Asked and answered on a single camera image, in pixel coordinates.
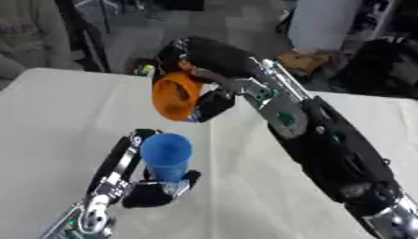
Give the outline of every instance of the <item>blue cup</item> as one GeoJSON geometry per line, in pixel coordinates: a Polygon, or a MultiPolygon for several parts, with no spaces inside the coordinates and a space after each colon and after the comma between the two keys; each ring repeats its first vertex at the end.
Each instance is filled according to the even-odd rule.
{"type": "Polygon", "coordinates": [[[154,179],[179,182],[188,169],[191,144],[179,134],[155,134],[142,144],[140,151],[154,179]]]}

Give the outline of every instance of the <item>person's arm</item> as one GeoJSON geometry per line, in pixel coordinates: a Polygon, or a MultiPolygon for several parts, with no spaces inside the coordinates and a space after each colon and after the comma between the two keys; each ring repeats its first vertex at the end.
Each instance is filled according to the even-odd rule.
{"type": "Polygon", "coordinates": [[[48,67],[68,68],[71,51],[63,18],[54,0],[34,0],[35,20],[47,48],[48,67]]]}
{"type": "Polygon", "coordinates": [[[0,78],[12,80],[20,75],[26,67],[0,53],[0,78]]]}

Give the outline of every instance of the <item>chair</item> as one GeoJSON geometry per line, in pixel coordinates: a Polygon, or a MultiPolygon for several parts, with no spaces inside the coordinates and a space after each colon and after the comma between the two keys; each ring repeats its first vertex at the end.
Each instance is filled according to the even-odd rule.
{"type": "Polygon", "coordinates": [[[100,31],[85,21],[72,0],[55,0],[68,33],[71,51],[82,51],[76,60],[86,71],[110,73],[105,46],[100,31]]]}

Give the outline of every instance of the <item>white tablecloth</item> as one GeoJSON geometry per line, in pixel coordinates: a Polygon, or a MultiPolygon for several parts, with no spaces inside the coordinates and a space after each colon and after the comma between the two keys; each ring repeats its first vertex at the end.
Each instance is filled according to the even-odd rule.
{"type": "MultiPolygon", "coordinates": [[[[205,124],[172,122],[150,103],[150,80],[30,70],[0,93],[0,238],[37,238],[85,192],[118,139],[135,128],[188,137],[193,192],[168,206],[115,208],[112,238],[369,238],[292,162],[245,102],[205,124]]],[[[388,159],[418,199],[418,105],[320,93],[388,159]]]]}

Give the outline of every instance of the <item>robotic arm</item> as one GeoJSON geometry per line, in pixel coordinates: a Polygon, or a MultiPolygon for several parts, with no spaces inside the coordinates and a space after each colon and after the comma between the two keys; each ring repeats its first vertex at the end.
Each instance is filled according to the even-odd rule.
{"type": "Polygon", "coordinates": [[[207,38],[178,39],[159,56],[162,75],[183,71],[218,87],[195,107],[207,121],[241,95],[303,172],[343,204],[376,238],[418,238],[417,203],[398,185],[369,141],[320,97],[312,97],[282,65],[207,38]]]}
{"type": "Polygon", "coordinates": [[[151,180],[131,182],[140,163],[142,143],[160,131],[138,129],[122,137],[93,177],[86,196],[58,218],[40,239],[105,239],[113,234],[117,219],[109,208],[122,201],[125,208],[152,207],[170,203],[191,190],[200,177],[188,171],[178,183],[151,180]]]}

